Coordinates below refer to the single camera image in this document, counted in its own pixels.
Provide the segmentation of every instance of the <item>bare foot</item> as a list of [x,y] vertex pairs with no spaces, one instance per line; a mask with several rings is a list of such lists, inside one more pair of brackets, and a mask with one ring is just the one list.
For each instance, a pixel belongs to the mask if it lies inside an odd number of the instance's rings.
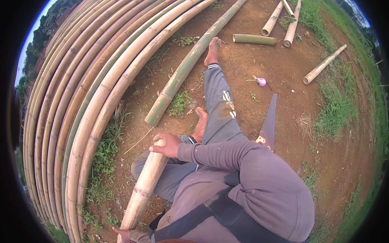
[[204,132],[208,123],[208,114],[201,108],[196,108],[196,114],[198,116],[198,122],[192,134],[192,137],[196,139],[198,143],[203,142]]
[[221,39],[218,37],[212,38],[212,41],[209,43],[208,55],[204,60],[204,66],[208,67],[211,63],[219,63],[217,56],[219,54],[220,47]]

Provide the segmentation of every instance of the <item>brown soil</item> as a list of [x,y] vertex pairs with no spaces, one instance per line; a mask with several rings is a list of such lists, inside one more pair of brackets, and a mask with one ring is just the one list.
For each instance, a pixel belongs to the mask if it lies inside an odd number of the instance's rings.
[[[208,7],[183,26],[180,36],[202,36],[234,2],[234,0],[222,0],[224,7],[219,10]],[[298,42],[295,39],[289,49],[283,47],[281,41],[276,46],[232,41],[234,33],[258,35],[277,4],[277,1],[271,0],[265,2],[248,0],[217,35],[225,42],[221,47],[219,61],[231,87],[234,105],[238,111],[237,121],[243,134],[249,139],[254,140],[258,137],[272,94],[278,94],[274,152],[299,175],[302,175],[303,161],[308,161],[311,167],[319,171],[317,188],[325,194],[315,200],[316,216],[317,219],[325,218],[330,221],[337,229],[342,220],[344,206],[355,189],[357,181],[361,182],[362,196],[365,198],[374,180],[375,162],[371,159],[374,133],[371,133],[373,128],[368,104],[369,89],[356,63],[352,46],[340,28],[335,26],[331,17],[325,13],[324,16],[336,45],[347,44],[347,49],[338,58],[353,63],[352,67],[357,76],[357,92],[360,94],[356,100],[360,126],[357,129],[353,126],[344,128],[343,137],[337,141],[327,139],[313,141],[308,137],[303,138],[297,127],[296,118],[305,112],[310,113],[314,119],[315,114],[322,108],[318,104],[323,102],[316,81],[307,86],[302,82],[302,78],[323,60],[324,55],[324,50],[317,44],[312,31],[298,24],[296,33],[302,36],[302,41]],[[304,36],[306,31],[310,33],[309,38]],[[276,24],[270,36],[283,40],[285,33],[279,24]],[[135,156],[152,144],[152,138],[158,132],[189,135],[190,125],[197,123],[195,112],[179,117],[165,113],[158,126],[131,151],[124,154],[150,130],[151,127],[144,118],[155,101],[152,95],[156,96],[157,92],[163,89],[169,80],[169,75],[173,74],[172,71],[175,71],[193,45],[181,48],[172,44],[168,47],[170,49],[164,61],[160,65],[156,62],[151,65],[152,75],[144,68],[138,75],[136,84],[130,87],[123,97],[126,111],[133,113],[128,118],[129,123],[124,131],[123,143],[120,145],[121,150],[116,156],[116,182],[112,187],[116,199],[105,202],[101,207],[90,207],[94,214],[99,214],[102,218],[104,230],[98,233],[100,239],[96,238],[99,243],[116,241],[116,233],[107,225],[105,209],[110,207],[113,216],[119,219],[123,217],[123,209],[127,206],[135,184],[131,180],[129,169]],[[203,61],[206,54],[207,51],[198,60],[179,90],[179,92],[188,90],[188,94],[193,99],[185,114],[197,106],[206,108],[202,84],[202,72],[206,69]],[[268,86],[259,87],[255,82],[246,82],[245,80],[252,79],[252,75],[265,78],[273,92]],[[134,95],[136,90],[141,91],[140,95]],[[256,94],[259,103],[251,98],[250,93]],[[157,213],[166,208],[165,202],[153,196],[150,200],[151,206],[146,207],[141,221],[149,224]],[[92,235],[92,229],[87,228],[87,232]]]

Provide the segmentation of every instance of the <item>hand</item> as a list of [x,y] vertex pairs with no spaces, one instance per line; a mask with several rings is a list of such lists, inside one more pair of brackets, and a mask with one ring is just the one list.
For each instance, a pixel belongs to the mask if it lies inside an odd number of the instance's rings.
[[151,152],[160,153],[163,154],[169,158],[177,158],[178,157],[178,146],[182,141],[173,134],[166,134],[166,133],[158,133],[154,138],[153,141],[156,142],[159,139],[163,139],[166,142],[166,145],[161,147],[158,145],[152,145],[149,150]]
[[115,227],[112,227],[112,229],[121,236],[122,243],[133,243],[133,241],[130,239],[130,231],[129,230],[118,229]]

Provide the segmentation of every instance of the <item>dry grass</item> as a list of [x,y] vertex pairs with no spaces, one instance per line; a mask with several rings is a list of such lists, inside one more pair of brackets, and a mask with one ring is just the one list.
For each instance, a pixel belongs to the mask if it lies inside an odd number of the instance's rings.
[[303,135],[303,138],[306,136],[311,140],[315,138],[314,123],[311,119],[311,114],[308,115],[303,112],[301,117],[296,119],[297,127]]

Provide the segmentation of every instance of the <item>gray sweater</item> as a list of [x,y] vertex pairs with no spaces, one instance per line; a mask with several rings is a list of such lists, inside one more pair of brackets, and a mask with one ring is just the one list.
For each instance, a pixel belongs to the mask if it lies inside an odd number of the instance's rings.
[[[162,229],[228,186],[224,176],[240,171],[241,183],[228,194],[256,222],[290,241],[306,240],[314,225],[314,202],[301,178],[267,147],[251,141],[209,145],[182,143],[178,159],[200,165],[188,175],[161,218]],[[134,230],[132,240],[149,243],[147,233]],[[197,243],[238,243],[215,218],[209,217],[181,239]]]

